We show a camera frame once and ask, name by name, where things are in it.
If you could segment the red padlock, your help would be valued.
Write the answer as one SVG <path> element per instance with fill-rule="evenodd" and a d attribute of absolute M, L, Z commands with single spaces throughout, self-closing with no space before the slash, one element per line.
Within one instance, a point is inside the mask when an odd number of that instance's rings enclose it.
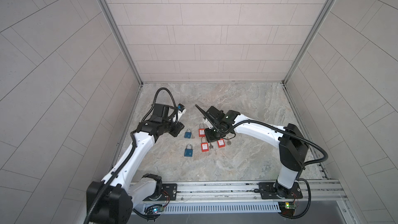
<path fill-rule="evenodd" d="M 209 145 L 205 137 L 201 137 L 201 151 L 202 152 L 209 151 Z"/>
<path fill-rule="evenodd" d="M 219 148 L 223 148 L 226 146 L 224 139 L 217 140 L 217 145 Z"/>
<path fill-rule="evenodd" d="M 199 137 L 203 138 L 205 136 L 206 136 L 206 134 L 205 134 L 205 125 L 204 125 L 204 123 L 200 123 L 200 125 L 199 125 Z"/>

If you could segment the blue padlock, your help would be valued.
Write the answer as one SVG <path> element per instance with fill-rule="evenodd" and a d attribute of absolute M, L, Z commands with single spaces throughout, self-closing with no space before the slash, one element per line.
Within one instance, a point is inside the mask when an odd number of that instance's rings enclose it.
<path fill-rule="evenodd" d="M 184 150 L 185 157 L 192 157 L 193 156 L 193 148 L 191 144 L 188 144 Z"/>
<path fill-rule="evenodd" d="M 192 139 L 193 138 L 193 134 L 192 134 L 192 131 L 190 129 L 186 130 L 186 132 L 184 133 L 184 138 L 186 138 L 186 139 Z"/>

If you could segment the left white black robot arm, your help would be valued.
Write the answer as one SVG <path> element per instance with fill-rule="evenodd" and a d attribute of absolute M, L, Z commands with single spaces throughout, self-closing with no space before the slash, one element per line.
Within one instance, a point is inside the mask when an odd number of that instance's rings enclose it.
<path fill-rule="evenodd" d="M 145 174 L 138 183 L 131 185 L 131 181 L 161 135 L 168 133 L 177 137 L 184 129 L 179 119 L 185 112 L 182 104 L 153 101 L 151 109 L 130 133 L 132 141 L 120 160 L 101 181 L 89 185 L 85 224 L 125 224 L 143 200 L 162 195 L 160 176 Z"/>

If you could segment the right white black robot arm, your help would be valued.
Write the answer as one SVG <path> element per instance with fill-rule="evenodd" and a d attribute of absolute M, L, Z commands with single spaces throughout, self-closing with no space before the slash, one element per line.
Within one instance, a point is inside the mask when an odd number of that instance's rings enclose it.
<path fill-rule="evenodd" d="M 279 175 L 271 189 L 254 189 L 256 194 L 266 194 L 286 199 L 293 194 L 292 188 L 296 181 L 303 181 L 308 191 L 306 208 L 302 213 L 295 215 L 295 211 L 285 205 L 279 215 L 287 219 L 299 219 L 309 210 L 312 194 L 309 182 L 300 178 L 305 167 L 326 161 L 329 158 L 327 152 L 319 145 L 305 139 L 294 124 L 276 126 L 251 119 L 237 111 L 229 110 L 224 113 L 214 106 L 207 111 L 198 105 L 195 107 L 203 114 L 205 137 L 209 142 L 215 142 L 225 138 L 229 133 L 245 134 L 278 148 L 279 158 L 282 163 Z"/>

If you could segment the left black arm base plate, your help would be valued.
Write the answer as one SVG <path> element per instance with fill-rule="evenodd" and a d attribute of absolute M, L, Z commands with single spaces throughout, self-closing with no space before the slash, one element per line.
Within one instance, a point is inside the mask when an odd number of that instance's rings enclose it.
<path fill-rule="evenodd" d="M 147 197 L 144 201 L 175 201 L 177 195 L 176 183 L 166 183 L 162 185 L 161 193 L 157 197 Z"/>

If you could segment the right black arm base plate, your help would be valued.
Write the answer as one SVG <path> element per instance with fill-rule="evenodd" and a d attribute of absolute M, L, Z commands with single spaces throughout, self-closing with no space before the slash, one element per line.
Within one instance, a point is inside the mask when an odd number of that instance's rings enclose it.
<path fill-rule="evenodd" d="M 298 182 L 294 182 L 292 188 L 287 189 L 278 184 L 278 182 L 258 183 L 259 192 L 263 200 L 279 200 L 279 199 L 302 199 Z"/>

